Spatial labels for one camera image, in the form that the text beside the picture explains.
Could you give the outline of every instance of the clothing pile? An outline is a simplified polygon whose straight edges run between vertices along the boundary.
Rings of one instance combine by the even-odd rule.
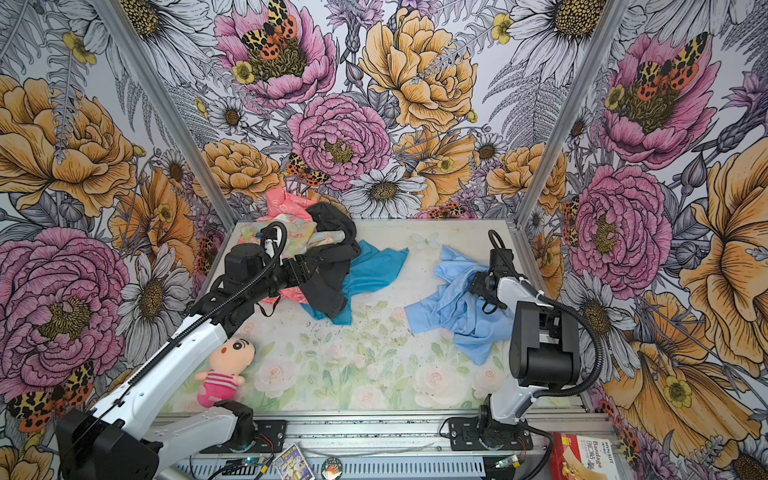
[[[421,302],[406,307],[411,331],[448,329],[453,332],[453,343],[459,351],[475,364],[482,365],[493,343],[511,338],[512,312],[496,309],[485,313],[485,300],[467,291],[475,273],[488,271],[488,265],[446,245],[442,247],[440,258],[444,261],[435,268],[435,275],[447,284]]]
[[[288,231],[282,257],[304,255],[313,275],[299,286],[280,291],[279,298],[303,303],[316,319],[330,318],[336,325],[352,324],[348,297],[373,293],[395,281],[408,249],[378,250],[355,240],[355,223],[333,205],[289,194],[282,188],[266,194],[268,214],[243,228],[240,243],[258,243],[257,233],[275,220]],[[279,298],[261,303],[276,305]]]

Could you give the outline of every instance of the black mounting plate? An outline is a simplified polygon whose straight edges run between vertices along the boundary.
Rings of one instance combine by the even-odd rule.
[[[454,452],[533,449],[531,433],[522,422],[518,425],[497,423],[487,428],[481,439],[478,417],[451,417],[448,419],[448,431],[451,437],[451,450]]]
[[[253,424],[256,426],[256,433],[267,437],[274,445],[275,453],[283,451],[283,441],[286,438],[286,425],[285,420],[253,420]],[[241,453],[271,453],[272,448],[270,444],[265,442],[261,437],[255,438],[256,442],[250,446],[249,449]],[[232,450],[223,445],[214,445],[208,447],[205,450],[201,450],[200,453],[232,453]]]

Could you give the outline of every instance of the metal post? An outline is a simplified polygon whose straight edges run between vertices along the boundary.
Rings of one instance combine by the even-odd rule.
[[[581,102],[584,100],[588,89],[594,86],[594,76],[602,64],[605,55],[611,49],[611,42],[617,34],[621,20],[624,18],[630,3],[630,0],[607,0],[603,8],[600,23],[598,23],[594,30],[592,40],[589,42],[589,46],[587,46],[587,56],[574,76],[571,89],[565,98],[565,104],[560,110],[557,121],[554,123],[549,139],[547,139],[544,153],[541,154],[541,162],[531,179],[531,185],[528,187],[528,191],[525,192],[522,205],[515,218],[520,230],[525,228],[525,222],[531,216],[533,207],[544,190],[547,177],[558,161],[558,154],[562,149],[565,136],[568,135],[568,131],[576,120]]]
[[[147,93],[157,112],[163,117],[165,125],[189,163],[192,172],[200,181],[200,185],[205,190],[211,205],[219,215],[224,229],[230,231],[234,228],[236,219],[232,214],[227,199],[224,197],[219,185],[214,180],[203,161],[200,149],[195,144],[184,119],[179,114],[176,104],[170,98],[165,89],[165,83],[157,73],[157,70],[150,63],[146,48],[138,34],[134,30],[131,21],[123,11],[119,0],[110,0],[109,2],[92,2],[98,16],[107,26],[107,30],[117,44],[124,58],[128,61],[141,87]]]

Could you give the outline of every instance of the floral tabletop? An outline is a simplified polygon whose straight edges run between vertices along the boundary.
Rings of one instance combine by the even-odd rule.
[[[256,344],[256,358],[242,374],[246,382],[236,400],[261,412],[475,408],[507,379],[508,342],[496,343],[477,366],[454,347],[446,329],[413,335],[403,307],[437,290],[441,280],[433,270],[443,243],[482,262],[488,261],[488,229],[511,244],[503,221],[480,222],[358,220],[358,240],[379,249],[409,248],[398,279],[377,293],[354,296],[351,326],[316,321],[290,301],[281,302],[270,318],[251,316],[237,335]],[[229,248],[239,238],[238,230]],[[222,272],[219,265],[214,276]],[[197,371],[205,370],[206,362]],[[163,412],[202,411],[199,387],[191,376]],[[546,399],[538,406],[572,401]]]

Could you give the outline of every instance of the teal cloth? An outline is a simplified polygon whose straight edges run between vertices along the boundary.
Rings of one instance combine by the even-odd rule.
[[[333,319],[336,325],[352,325],[352,296],[378,292],[394,282],[408,257],[407,248],[401,251],[389,248],[379,250],[365,240],[359,243],[362,252],[359,257],[352,259],[349,275],[344,278],[341,286],[341,294],[347,298],[347,302],[344,310]],[[317,320],[328,318],[325,313],[309,305],[302,304],[302,307]]]

